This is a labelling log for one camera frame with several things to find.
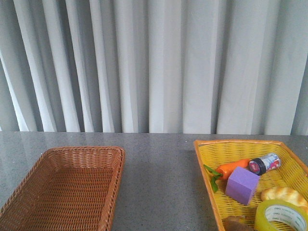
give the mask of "gray countertop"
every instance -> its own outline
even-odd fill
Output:
[[[0,206],[47,149],[116,145],[126,161],[112,230],[217,230],[193,141],[218,139],[282,141],[308,165],[307,136],[0,131]]]

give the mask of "purple foam block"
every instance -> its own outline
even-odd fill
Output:
[[[229,176],[225,194],[243,205],[248,205],[258,185],[260,176],[237,167]]]

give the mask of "tape roll core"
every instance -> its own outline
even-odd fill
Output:
[[[267,200],[257,207],[255,230],[278,231],[270,221],[279,221],[296,231],[308,230],[308,214],[301,208],[283,200]]]

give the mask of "sheer curtain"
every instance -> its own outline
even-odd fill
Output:
[[[308,1],[0,0],[0,130],[308,135]]]

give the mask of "brown wicker basket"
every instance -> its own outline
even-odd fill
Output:
[[[0,230],[109,231],[125,160],[120,147],[58,147],[0,211]]]

